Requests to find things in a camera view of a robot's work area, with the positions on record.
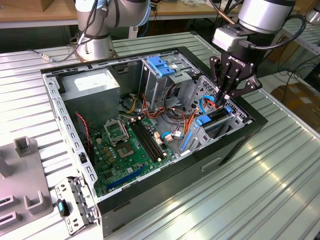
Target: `robot logo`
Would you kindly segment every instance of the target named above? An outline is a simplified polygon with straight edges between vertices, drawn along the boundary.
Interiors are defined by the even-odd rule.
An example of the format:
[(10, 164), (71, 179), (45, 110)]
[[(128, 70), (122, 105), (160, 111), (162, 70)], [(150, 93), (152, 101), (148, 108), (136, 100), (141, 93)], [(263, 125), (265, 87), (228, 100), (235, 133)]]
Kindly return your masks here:
[(235, 61), (237, 64), (240, 64), (243, 68), (246, 67), (246, 64), (244, 64), (242, 61), (234, 58), (233, 56), (229, 56), (228, 59), (230, 59), (230, 60), (232, 59), (232, 60)]

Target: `cardboard box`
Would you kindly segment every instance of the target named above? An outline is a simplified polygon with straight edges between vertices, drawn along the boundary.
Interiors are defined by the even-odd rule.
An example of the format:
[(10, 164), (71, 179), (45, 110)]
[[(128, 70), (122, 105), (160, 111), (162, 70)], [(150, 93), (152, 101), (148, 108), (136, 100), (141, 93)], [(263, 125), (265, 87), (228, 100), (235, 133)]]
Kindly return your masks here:
[[(285, 85), (279, 86), (271, 94), (281, 102), (285, 88)], [(300, 82), (289, 84), (283, 104), (320, 133), (320, 93), (318, 91)]]
[(0, 5), (44, 12), (54, 0), (0, 0)]

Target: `slotted metal surface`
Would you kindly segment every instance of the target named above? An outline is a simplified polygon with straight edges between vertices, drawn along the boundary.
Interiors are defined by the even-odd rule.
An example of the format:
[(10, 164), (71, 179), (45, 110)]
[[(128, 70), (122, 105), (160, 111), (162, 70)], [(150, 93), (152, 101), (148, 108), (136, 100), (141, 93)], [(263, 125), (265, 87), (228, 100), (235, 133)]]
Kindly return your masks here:
[[(209, 65), (219, 54), (190, 33), (114, 42), (119, 55), (187, 46)], [(68, 47), (43, 49), (63, 58)], [(63, 64), (76, 63), (72, 58)], [(76, 175), (68, 159), (39, 69), (54, 66), (38, 55), (0, 55), (0, 144), (35, 137), (54, 210), (2, 239), (68, 239), (54, 186)], [(263, 90), (245, 96), (268, 124), (227, 164), (109, 237), (126, 239), (312, 239), (320, 230), (320, 142)], [(99, 239), (91, 226), (73, 239)]]
[[(300, 20), (292, 19), (284, 25), (280, 33), (290, 38), (300, 29), (300, 26), (301, 26)], [(300, 36), (298, 36), (298, 38), (296, 38), (294, 41), (300, 44), (301, 46), (305, 47), (315, 55), (319, 55), (320, 54), (319, 39), (320, 39), (320, 25), (311, 25), (307, 23), (303, 33)]]

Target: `robotic arm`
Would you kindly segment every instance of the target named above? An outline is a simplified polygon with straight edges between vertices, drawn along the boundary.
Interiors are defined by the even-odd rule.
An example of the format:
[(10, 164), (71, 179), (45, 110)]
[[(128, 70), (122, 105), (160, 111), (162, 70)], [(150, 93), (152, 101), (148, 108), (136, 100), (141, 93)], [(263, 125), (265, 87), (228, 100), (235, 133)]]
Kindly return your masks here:
[(109, 28), (144, 25), (150, 15), (150, 0), (76, 0), (81, 37), (76, 54), (83, 61), (115, 55)]
[[(221, 13), (231, 24), (217, 28), (212, 40), (213, 44), (226, 51), (221, 58), (214, 56), (209, 60), (211, 77), (218, 91), (215, 100), (217, 107), (229, 98), (262, 87), (255, 73), (265, 51), (294, 40), (306, 27), (306, 20), (302, 15), (290, 16), (294, 5), (295, 0), (244, 0), (238, 23)], [(273, 40), (270, 35), (277, 33), (291, 18), (301, 19), (300, 30), (287, 41), (270, 45)], [(242, 81), (246, 81), (245, 86), (237, 88)]]

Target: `wooden shelf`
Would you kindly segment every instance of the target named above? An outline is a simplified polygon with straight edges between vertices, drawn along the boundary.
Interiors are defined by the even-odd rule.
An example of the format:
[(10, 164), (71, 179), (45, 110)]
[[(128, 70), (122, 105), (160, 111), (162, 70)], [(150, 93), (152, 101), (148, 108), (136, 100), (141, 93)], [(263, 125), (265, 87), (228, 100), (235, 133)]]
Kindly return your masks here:
[[(239, 8), (231, 11), (238, 13)], [(182, 1), (178, 2), (159, 2), (157, 4), (157, 16), (192, 16), (192, 15), (211, 15), (217, 11), (206, 5), (189, 6)], [(0, 22), (28, 22), (28, 21), (55, 21), (55, 20), (76, 20), (77, 10), (73, 0), (55, 0), (44, 12), (37, 12), (12, 6), (4, 6), (0, 10)]]

